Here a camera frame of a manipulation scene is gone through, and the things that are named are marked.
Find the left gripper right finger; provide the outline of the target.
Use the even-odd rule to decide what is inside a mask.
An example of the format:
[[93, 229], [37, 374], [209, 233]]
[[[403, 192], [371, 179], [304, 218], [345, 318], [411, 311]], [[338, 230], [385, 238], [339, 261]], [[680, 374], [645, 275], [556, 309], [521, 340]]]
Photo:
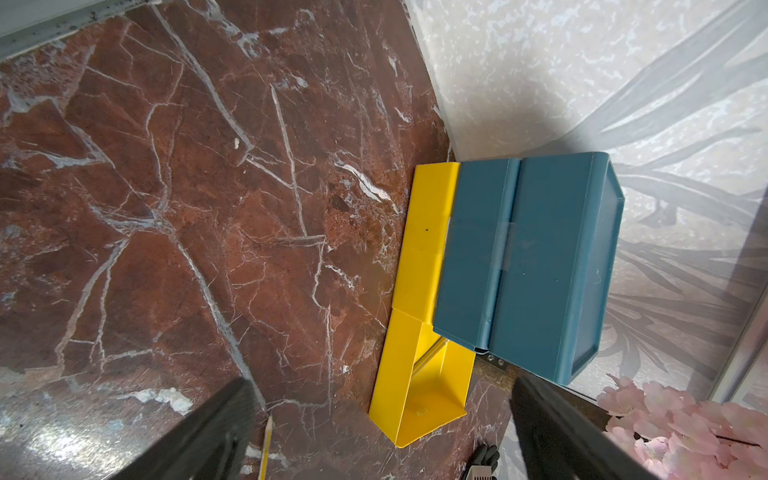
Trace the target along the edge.
[[513, 385], [511, 410], [529, 479], [652, 479], [654, 476], [535, 375]]

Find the yellow bottom drawer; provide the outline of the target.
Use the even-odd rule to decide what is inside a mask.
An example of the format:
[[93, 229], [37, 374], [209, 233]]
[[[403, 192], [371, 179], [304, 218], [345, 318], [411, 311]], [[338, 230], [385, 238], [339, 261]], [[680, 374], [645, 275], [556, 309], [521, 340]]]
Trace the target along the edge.
[[414, 363], [439, 338], [440, 274], [460, 166], [415, 169], [384, 348], [369, 417], [398, 448], [466, 414], [475, 355], [448, 340], [416, 376]]

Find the yellow pencil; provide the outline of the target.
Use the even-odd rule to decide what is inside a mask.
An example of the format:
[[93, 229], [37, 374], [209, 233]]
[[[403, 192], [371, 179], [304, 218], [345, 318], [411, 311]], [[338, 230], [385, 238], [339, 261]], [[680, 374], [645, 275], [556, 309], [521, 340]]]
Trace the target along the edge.
[[429, 349], [414, 363], [412, 369], [412, 375], [418, 375], [431, 361], [436, 357], [446, 346], [448, 340], [444, 337], [439, 337]]
[[271, 439], [273, 435], [274, 430], [274, 419], [273, 416], [270, 415], [268, 417], [265, 431], [264, 431], [264, 438], [263, 438], [263, 444], [262, 444], [262, 455], [259, 465], [259, 473], [258, 473], [258, 479], [259, 480], [265, 480], [266, 474], [267, 474], [267, 468], [268, 468], [268, 460], [269, 460], [269, 450], [271, 445]]

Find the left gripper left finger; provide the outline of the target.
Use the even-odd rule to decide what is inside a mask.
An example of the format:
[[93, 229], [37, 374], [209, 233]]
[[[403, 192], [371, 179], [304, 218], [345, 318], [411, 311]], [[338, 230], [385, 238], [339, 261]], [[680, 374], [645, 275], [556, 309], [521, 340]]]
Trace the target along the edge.
[[254, 388], [236, 378], [113, 477], [238, 479], [255, 423]]

